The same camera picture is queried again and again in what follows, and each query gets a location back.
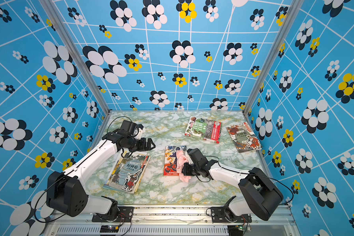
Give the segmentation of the pink cloth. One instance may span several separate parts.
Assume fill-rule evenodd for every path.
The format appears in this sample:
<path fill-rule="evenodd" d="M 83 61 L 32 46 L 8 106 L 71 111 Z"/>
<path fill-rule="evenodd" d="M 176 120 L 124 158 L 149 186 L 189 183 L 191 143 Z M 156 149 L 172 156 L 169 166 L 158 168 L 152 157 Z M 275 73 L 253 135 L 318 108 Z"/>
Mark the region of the pink cloth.
<path fill-rule="evenodd" d="M 185 176 L 183 174 L 183 167 L 185 163 L 189 163 L 188 157 L 185 155 L 185 152 L 182 150 L 178 150 L 176 152 L 177 157 L 177 168 L 176 172 L 179 174 L 180 180 L 184 183 L 188 183 L 191 179 L 191 176 Z"/>

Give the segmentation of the red manga book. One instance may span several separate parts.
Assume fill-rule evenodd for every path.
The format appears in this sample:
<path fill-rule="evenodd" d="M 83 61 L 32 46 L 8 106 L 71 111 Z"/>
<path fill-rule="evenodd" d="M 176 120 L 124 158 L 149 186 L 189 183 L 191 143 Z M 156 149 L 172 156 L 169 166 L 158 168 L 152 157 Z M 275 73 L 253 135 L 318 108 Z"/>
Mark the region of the red manga book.
<path fill-rule="evenodd" d="M 165 148 L 165 158 L 164 158 L 164 176 L 179 176 L 176 172 L 177 168 L 177 157 L 176 152 L 182 150 L 187 156 L 186 146 L 167 146 Z"/>

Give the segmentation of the grey teal warrior book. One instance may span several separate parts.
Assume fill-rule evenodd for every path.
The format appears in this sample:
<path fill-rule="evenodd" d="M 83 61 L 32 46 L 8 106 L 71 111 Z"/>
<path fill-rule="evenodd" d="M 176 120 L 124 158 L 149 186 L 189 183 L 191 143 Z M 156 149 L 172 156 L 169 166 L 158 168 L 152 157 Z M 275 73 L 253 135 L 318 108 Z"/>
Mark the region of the grey teal warrior book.
<path fill-rule="evenodd" d="M 119 155 L 103 187 L 114 191 L 135 193 L 148 162 L 149 156 L 146 152 L 130 154 L 129 151 L 125 151 L 124 154 Z"/>

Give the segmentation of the green red dinosaur book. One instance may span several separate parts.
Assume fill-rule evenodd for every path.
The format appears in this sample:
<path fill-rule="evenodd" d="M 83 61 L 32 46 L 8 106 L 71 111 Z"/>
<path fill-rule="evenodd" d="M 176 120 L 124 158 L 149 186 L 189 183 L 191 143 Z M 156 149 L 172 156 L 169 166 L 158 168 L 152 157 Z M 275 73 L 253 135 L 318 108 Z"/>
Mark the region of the green red dinosaur book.
<path fill-rule="evenodd" d="M 197 137 L 219 144 L 222 123 L 219 121 L 191 117 L 185 130 L 185 136 Z"/>

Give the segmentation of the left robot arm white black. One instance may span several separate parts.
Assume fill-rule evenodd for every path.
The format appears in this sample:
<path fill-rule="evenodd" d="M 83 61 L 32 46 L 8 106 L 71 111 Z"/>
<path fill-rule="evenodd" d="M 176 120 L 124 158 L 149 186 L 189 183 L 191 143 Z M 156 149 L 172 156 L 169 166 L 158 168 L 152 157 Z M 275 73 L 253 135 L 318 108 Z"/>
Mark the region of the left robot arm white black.
<path fill-rule="evenodd" d="M 107 132 L 102 140 L 81 160 L 63 172 L 48 177 L 46 205 L 70 217 L 93 213 L 105 220 L 119 216 L 118 202 L 108 197 L 90 196 L 85 184 L 90 176 L 118 151 L 130 153 L 155 148 L 151 138 L 142 137 L 144 127 L 132 121 L 123 121 L 119 129 Z"/>

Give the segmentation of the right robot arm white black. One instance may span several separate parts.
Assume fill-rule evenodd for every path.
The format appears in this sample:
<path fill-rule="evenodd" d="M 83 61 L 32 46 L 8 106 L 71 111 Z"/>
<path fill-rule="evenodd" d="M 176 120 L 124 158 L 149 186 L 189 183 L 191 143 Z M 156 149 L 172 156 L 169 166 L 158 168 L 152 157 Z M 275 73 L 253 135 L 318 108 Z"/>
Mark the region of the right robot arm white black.
<path fill-rule="evenodd" d="M 221 181 L 237 187 L 241 196 L 233 196 L 220 213 L 225 221 L 235 223 L 243 215 L 254 214 L 268 221 L 283 200 L 283 194 L 265 173 L 254 167 L 250 171 L 234 169 L 220 164 L 217 160 L 208 160 L 199 149 L 188 149 L 192 160 L 185 163 L 182 173 L 186 177 L 201 176 L 211 181 Z"/>

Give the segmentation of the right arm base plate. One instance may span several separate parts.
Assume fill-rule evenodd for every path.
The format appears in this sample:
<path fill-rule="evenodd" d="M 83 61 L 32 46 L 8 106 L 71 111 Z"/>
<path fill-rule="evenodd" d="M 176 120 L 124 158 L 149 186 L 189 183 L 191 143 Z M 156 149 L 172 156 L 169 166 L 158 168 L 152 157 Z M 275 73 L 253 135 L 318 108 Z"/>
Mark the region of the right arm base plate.
<path fill-rule="evenodd" d="M 249 214 L 241 216 L 234 216 L 233 219 L 229 219 L 224 212 L 223 207 L 212 206 L 206 210 L 206 215 L 211 218 L 212 223 L 240 223 L 247 224 L 252 222 L 252 217 Z"/>

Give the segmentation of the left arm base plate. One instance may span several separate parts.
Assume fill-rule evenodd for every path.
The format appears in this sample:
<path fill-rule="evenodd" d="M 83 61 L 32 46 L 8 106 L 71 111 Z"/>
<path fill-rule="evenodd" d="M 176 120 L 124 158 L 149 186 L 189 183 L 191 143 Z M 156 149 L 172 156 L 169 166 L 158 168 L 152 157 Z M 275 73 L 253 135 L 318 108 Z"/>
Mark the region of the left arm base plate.
<path fill-rule="evenodd" d="M 135 208 L 133 206 L 118 206 L 117 210 L 115 210 L 114 216 L 110 216 L 108 214 L 94 214 L 92 217 L 92 222 L 131 222 L 134 215 L 134 210 Z"/>

